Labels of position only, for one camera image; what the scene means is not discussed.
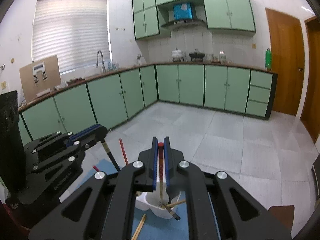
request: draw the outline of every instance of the countertop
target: countertop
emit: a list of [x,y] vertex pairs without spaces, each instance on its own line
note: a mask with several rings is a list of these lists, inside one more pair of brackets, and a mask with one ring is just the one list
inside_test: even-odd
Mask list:
[[93,80],[96,80],[96,79],[100,79],[100,78],[104,78],[104,77],[107,77],[107,76],[111,76],[111,75],[114,75],[114,74],[118,74],[118,73],[121,73],[121,72],[125,72],[125,71],[128,71],[128,70],[133,70],[133,69],[137,69],[137,68],[141,68],[141,67],[146,67],[146,66],[151,66],[151,65],[175,65],[175,64],[181,64],[181,65],[215,65],[215,66],[227,66],[227,67],[239,67],[239,68],[247,68],[247,69],[252,69],[252,70],[259,70],[259,71],[262,71],[262,72],[266,72],[266,73],[275,73],[273,71],[270,71],[270,70],[265,70],[265,69],[262,69],[262,68],[258,68],[256,66],[248,66],[248,65],[240,65],[240,64],[234,64],[234,63],[225,63],[225,64],[222,64],[222,63],[219,63],[219,62],[209,62],[209,61],[204,61],[204,62],[201,62],[201,61],[197,61],[197,62],[194,62],[194,61],[186,61],[186,62],[152,62],[152,63],[146,63],[146,64],[143,64],[141,66],[129,66],[129,67],[121,67],[120,69],[117,69],[117,70],[113,70],[113,71],[107,71],[105,73],[102,73],[102,74],[98,74],[98,75],[93,75],[93,76],[90,76],[90,77],[87,77],[85,78],[84,80],[81,80],[79,82],[76,82],[72,85],[68,85],[67,87],[64,87],[64,88],[61,88],[61,89],[58,89],[58,90],[53,90],[51,91],[50,93],[47,93],[37,99],[34,99],[30,102],[28,102],[27,104],[24,104],[23,106],[20,106],[19,107],[19,112],[23,112],[25,110],[27,110],[28,108],[46,100],[47,98],[50,98],[56,94],[59,94],[63,91],[66,91],[68,89],[71,89],[73,87],[76,87],[76,86],[79,86],[81,84],[85,84],[85,83],[88,83],[90,81],[93,81]]

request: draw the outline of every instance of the faucet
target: faucet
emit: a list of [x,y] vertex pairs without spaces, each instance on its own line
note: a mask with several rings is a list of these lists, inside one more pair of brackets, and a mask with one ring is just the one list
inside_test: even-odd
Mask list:
[[96,63],[96,67],[99,67],[99,64],[98,64],[99,52],[100,52],[100,54],[101,54],[101,59],[102,59],[102,72],[104,73],[104,72],[106,71],[106,67],[104,66],[103,55],[102,55],[101,50],[98,50],[98,52],[97,52],[97,63]]

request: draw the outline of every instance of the blue mat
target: blue mat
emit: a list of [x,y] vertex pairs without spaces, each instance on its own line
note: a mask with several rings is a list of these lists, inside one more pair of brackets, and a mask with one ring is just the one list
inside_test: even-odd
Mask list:
[[[116,173],[117,170],[111,162],[107,160],[101,160],[97,165],[97,168],[104,171],[106,174]],[[84,177],[82,182],[78,185],[82,185],[89,179],[96,171],[92,168],[87,175]],[[181,200],[185,199],[185,195],[182,193]],[[185,240],[189,239],[188,231],[188,216],[187,216],[187,205],[185,203],[180,204],[177,207],[177,215],[181,217],[179,221],[174,218],[163,219],[153,214],[151,209],[147,211],[141,211],[140,209],[134,209],[134,218],[132,224],[132,236],[143,216],[147,215],[147,219],[140,231],[138,240],[151,240],[151,239],[174,239],[174,240]]]

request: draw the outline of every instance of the white blind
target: white blind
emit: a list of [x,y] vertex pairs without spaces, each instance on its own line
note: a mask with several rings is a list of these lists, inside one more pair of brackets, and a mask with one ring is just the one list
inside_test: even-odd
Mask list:
[[107,6],[108,0],[38,0],[32,59],[58,55],[60,73],[95,66],[98,50],[111,59]]

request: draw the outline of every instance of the silver screw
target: silver screw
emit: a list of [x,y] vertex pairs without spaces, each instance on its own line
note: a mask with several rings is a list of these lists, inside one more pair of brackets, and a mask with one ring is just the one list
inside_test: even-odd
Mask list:
[[219,171],[217,177],[219,179],[225,179],[228,175],[224,171]]
[[179,162],[179,166],[182,168],[187,168],[189,167],[189,163],[187,161],[181,161]]
[[96,172],[96,174],[94,175],[94,177],[96,178],[96,179],[103,179],[104,178],[104,172],[103,171],[98,171],[98,172]]
[[135,161],[135,162],[133,163],[133,166],[134,166],[135,168],[141,168],[141,167],[143,166],[143,162],[141,162],[141,161]]

